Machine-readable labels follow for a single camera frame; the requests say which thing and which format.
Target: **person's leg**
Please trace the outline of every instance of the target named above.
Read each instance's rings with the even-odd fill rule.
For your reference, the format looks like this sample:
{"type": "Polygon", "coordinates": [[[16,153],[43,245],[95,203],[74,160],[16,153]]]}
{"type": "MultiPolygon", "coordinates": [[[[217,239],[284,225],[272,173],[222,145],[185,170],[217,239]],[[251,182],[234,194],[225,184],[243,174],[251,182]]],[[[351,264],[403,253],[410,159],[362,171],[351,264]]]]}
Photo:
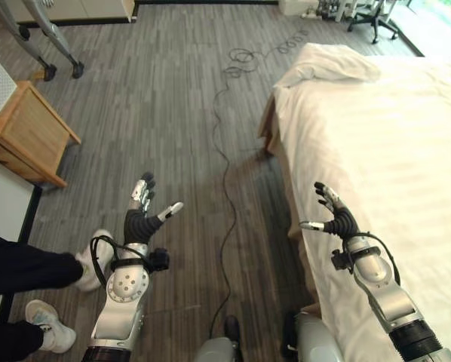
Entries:
{"type": "Polygon", "coordinates": [[[69,253],[50,253],[0,238],[0,294],[63,288],[83,275],[81,263],[69,253]]]}
{"type": "Polygon", "coordinates": [[[43,344],[41,327],[26,321],[15,324],[0,322],[0,362],[25,359],[43,344]]]}

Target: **white bed sheet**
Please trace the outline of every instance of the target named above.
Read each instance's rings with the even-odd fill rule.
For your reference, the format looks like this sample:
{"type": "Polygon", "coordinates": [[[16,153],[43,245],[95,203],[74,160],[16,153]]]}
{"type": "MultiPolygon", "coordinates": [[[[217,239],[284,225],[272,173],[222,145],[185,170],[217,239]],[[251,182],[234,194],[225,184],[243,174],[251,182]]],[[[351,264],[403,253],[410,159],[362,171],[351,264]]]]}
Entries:
{"type": "MultiPolygon", "coordinates": [[[[378,81],[275,88],[299,218],[330,219],[313,183],[332,186],[362,231],[388,245],[402,286],[451,350],[451,61],[368,59],[378,81]]],[[[340,240],[303,237],[323,320],[345,360],[401,361],[353,277],[334,270],[340,240]]]]}

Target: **black cable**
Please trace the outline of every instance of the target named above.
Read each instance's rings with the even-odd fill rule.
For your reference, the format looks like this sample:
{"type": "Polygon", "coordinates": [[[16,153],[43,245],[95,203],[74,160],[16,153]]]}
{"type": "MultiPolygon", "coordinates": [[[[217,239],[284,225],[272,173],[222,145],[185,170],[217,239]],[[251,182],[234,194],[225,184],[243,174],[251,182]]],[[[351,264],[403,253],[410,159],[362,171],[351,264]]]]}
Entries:
{"type": "Polygon", "coordinates": [[[354,236],[366,236],[368,238],[373,238],[375,240],[377,240],[385,249],[388,258],[390,258],[391,264],[393,265],[393,273],[394,273],[394,281],[397,282],[398,285],[401,285],[401,280],[400,280],[400,272],[398,271],[397,265],[394,262],[393,256],[390,253],[390,250],[388,250],[388,248],[386,247],[385,243],[383,241],[381,241],[380,238],[378,238],[377,236],[371,234],[370,232],[357,232],[356,234],[353,235],[354,236]]]}
{"type": "Polygon", "coordinates": [[[209,339],[212,338],[213,335],[213,328],[216,323],[216,319],[222,310],[226,303],[228,302],[229,298],[231,297],[232,290],[231,290],[231,284],[229,282],[229,278],[226,273],[226,269],[224,268],[224,261],[223,261],[223,253],[224,253],[224,247],[226,246],[227,240],[229,239],[232,231],[234,230],[237,221],[238,221],[238,213],[235,208],[234,202],[232,201],[229,191],[227,189],[226,185],[226,179],[227,179],[227,173],[229,172],[229,168],[231,166],[231,161],[227,157],[227,154],[223,149],[219,147],[216,141],[216,135],[217,135],[217,129],[222,123],[222,119],[220,118],[220,115],[217,111],[217,102],[219,97],[230,91],[228,79],[239,79],[244,74],[249,74],[252,72],[256,72],[259,68],[259,59],[256,55],[260,55],[263,60],[266,60],[270,54],[272,54],[274,51],[278,51],[280,54],[288,54],[291,49],[294,49],[298,46],[300,42],[305,41],[305,37],[308,35],[308,32],[306,32],[304,29],[300,29],[296,31],[292,36],[290,36],[286,41],[281,42],[276,47],[270,49],[266,54],[263,54],[258,51],[250,51],[249,49],[245,48],[233,48],[229,51],[228,58],[229,58],[229,65],[222,70],[222,77],[225,77],[225,87],[222,90],[219,90],[213,98],[212,101],[212,108],[213,108],[213,114],[216,118],[216,123],[213,126],[212,129],[212,142],[215,150],[220,154],[220,156],[225,161],[225,169],[222,174],[222,190],[224,191],[225,198],[227,199],[227,202],[229,203],[231,209],[232,209],[232,224],[229,226],[222,243],[220,245],[220,251],[219,251],[219,263],[220,268],[222,270],[222,275],[225,279],[225,285],[227,286],[227,294],[224,298],[224,300],[220,303],[219,307],[217,308],[216,312],[213,315],[212,321],[210,322],[210,328],[209,328],[209,339]]]}
{"type": "Polygon", "coordinates": [[[138,251],[126,247],[124,245],[117,244],[113,241],[112,238],[106,236],[106,235],[100,235],[96,236],[95,238],[92,238],[90,240],[90,253],[91,253],[91,262],[93,263],[93,267],[95,269],[95,273],[97,274],[98,280],[100,281],[100,284],[102,284],[103,288],[106,288],[106,279],[105,275],[103,274],[103,270],[100,268],[100,265],[98,264],[98,255],[97,255],[97,248],[98,248],[98,241],[103,240],[106,243],[112,245],[113,247],[113,255],[115,257],[115,260],[119,260],[117,249],[122,249],[126,251],[130,251],[131,253],[136,254],[141,260],[143,261],[143,265],[145,268],[150,272],[153,270],[153,265],[150,263],[150,261],[145,258],[145,256],[138,251]]]}

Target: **gray carpet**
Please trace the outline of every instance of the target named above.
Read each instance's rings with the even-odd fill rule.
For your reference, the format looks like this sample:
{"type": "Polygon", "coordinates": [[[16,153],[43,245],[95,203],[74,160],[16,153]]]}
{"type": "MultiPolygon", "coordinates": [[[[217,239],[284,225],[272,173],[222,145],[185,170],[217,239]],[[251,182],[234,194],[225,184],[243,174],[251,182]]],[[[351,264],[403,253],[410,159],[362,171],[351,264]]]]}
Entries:
{"type": "MultiPolygon", "coordinates": [[[[262,5],[147,5],[135,24],[62,29],[86,65],[85,74],[70,79],[69,63],[34,29],[45,58],[59,68],[52,82],[37,87],[83,144],[67,150],[60,175],[69,186],[43,194],[29,242],[75,253],[99,227],[121,240],[130,190],[144,170],[152,170],[157,180],[152,209],[176,200],[185,208],[154,239],[156,247],[170,251],[171,266],[154,276],[132,359],[192,360],[226,293],[217,256],[232,212],[221,187],[225,163],[213,149],[211,132],[213,97],[224,88],[221,69],[229,64],[229,49],[265,54],[304,29],[307,41],[347,44],[362,54],[413,53],[400,39],[390,41],[383,29],[380,43],[371,45],[369,26],[347,33],[345,24],[284,17],[277,7],[262,5]]],[[[261,156],[256,138],[272,85],[298,50],[272,51],[265,60],[258,56],[257,72],[230,79],[230,91],[217,103],[222,116],[217,139],[232,162],[227,185],[238,210],[224,255],[232,297],[219,324],[226,313],[238,316],[244,356],[251,361],[281,360],[283,313],[311,301],[297,256],[301,246],[286,236],[289,212],[277,162],[261,156]]],[[[39,69],[1,27],[0,58],[15,79],[39,69]]],[[[78,332],[70,352],[39,352],[28,360],[81,360],[103,294],[68,287],[16,295],[11,320],[21,319],[26,303],[39,298],[55,305],[78,332]]]]}

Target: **shoe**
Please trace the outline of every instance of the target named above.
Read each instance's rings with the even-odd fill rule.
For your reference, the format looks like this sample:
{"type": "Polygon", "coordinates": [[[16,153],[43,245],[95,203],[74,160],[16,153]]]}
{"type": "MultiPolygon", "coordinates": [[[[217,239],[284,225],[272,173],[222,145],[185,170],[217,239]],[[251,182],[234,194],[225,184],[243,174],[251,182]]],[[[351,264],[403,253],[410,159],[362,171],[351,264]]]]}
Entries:
{"type": "MultiPolygon", "coordinates": [[[[97,230],[93,234],[93,238],[97,238],[101,235],[108,236],[113,239],[112,234],[104,229],[97,230]]],[[[105,241],[99,240],[97,245],[98,264],[102,270],[110,262],[113,257],[113,247],[105,241]]],[[[90,292],[100,286],[100,280],[95,273],[93,262],[91,260],[90,246],[88,245],[82,253],[77,253],[75,259],[78,260],[83,266],[83,275],[78,281],[75,282],[75,286],[82,292],[90,292]]]]}
{"type": "Polygon", "coordinates": [[[58,312],[42,300],[32,300],[26,305],[26,321],[40,326],[44,332],[41,351],[65,353],[76,340],[76,333],[61,324],[58,312]]]}

